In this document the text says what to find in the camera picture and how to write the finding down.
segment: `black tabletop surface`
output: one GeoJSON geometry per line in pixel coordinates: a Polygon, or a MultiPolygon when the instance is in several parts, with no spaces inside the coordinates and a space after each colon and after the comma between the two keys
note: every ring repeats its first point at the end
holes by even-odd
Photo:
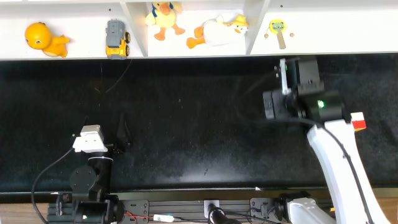
{"type": "MultiPolygon", "coordinates": [[[[114,160],[112,191],[230,187],[324,187],[302,129],[255,124],[261,93],[278,87],[274,57],[0,62],[0,192],[27,192],[37,174],[62,156],[85,116],[112,141],[124,113],[133,147],[114,160]],[[261,83],[242,100],[253,83],[261,83]]],[[[362,111],[356,133],[374,186],[398,184],[398,56],[318,57],[327,90],[362,111]]],[[[68,190],[70,154],[50,169],[39,191],[68,190]]]]}

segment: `white duck plush toy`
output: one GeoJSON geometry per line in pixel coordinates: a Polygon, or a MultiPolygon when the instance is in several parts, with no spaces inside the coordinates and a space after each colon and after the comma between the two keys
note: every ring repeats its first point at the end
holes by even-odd
{"type": "Polygon", "coordinates": [[[216,20],[207,21],[203,26],[197,27],[195,29],[196,38],[188,38],[187,46],[189,49],[193,49],[199,44],[212,46],[229,44],[241,39],[248,28],[249,24],[243,15],[238,15],[231,23],[224,22],[223,17],[219,16],[216,20]]]}

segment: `wooden handle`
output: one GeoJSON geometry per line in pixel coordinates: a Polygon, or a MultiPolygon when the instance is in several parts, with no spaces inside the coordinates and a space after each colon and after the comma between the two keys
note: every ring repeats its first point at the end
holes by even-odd
{"type": "Polygon", "coordinates": [[[285,44],[284,36],[282,35],[282,31],[278,31],[276,36],[278,37],[279,48],[281,50],[285,49],[286,48],[286,44],[285,44]]]}

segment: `toy truck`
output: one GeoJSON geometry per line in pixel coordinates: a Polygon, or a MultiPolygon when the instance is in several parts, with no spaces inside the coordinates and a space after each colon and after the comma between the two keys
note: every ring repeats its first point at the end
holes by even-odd
{"type": "Polygon", "coordinates": [[[122,21],[110,20],[106,28],[106,55],[110,59],[126,59],[130,54],[131,37],[122,21]]]}

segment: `plush toy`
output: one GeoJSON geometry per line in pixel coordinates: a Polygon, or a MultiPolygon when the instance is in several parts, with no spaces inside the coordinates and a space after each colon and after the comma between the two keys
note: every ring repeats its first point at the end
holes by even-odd
{"type": "Polygon", "coordinates": [[[42,22],[30,25],[25,31],[25,38],[29,47],[42,50],[47,56],[66,57],[68,54],[66,43],[69,43],[69,39],[64,35],[54,36],[42,22]]]}
{"type": "Polygon", "coordinates": [[[209,44],[212,46],[224,45],[239,40],[248,31],[249,24],[243,15],[238,15],[231,23],[224,22],[222,16],[216,20],[205,22],[201,27],[195,29],[195,38],[188,38],[187,46],[193,49],[198,44],[209,44]]]}
{"type": "Polygon", "coordinates": [[[153,2],[152,12],[145,19],[148,26],[154,24],[160,27],[160,32],[155,34],[157,40],[165,40],[165,33],[168,28],[173,28],[176,35],[185,33],[185,29],[179,28],[176,24],[177,15],[175,13],[182,11],[182,6],[177,2],[153,2]]]}

